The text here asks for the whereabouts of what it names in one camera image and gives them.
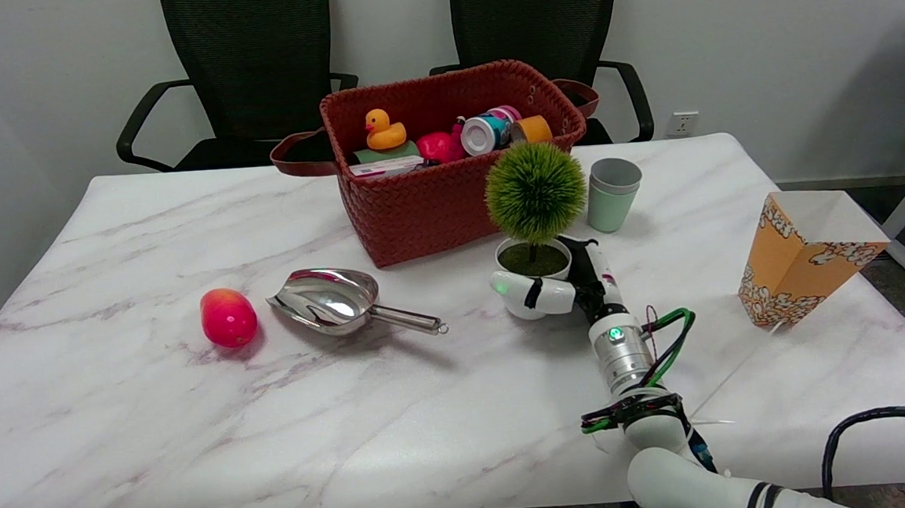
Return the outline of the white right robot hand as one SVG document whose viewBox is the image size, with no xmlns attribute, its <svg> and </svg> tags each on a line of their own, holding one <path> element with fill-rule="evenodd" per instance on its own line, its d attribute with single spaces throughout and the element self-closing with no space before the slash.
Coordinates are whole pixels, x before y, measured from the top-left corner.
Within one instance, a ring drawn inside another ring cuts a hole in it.
<svg viewBox="0 0 905 508">
<path fill-rule="evenodd" d="M 523 321 L 581 310 L 589 325 L 608 316 L 628 314 L 619 284 L 594 239 L 561 235 L 531 246 L 508 239 L 496 249 L 490 288 L 506 310 Z"/>
</svg>

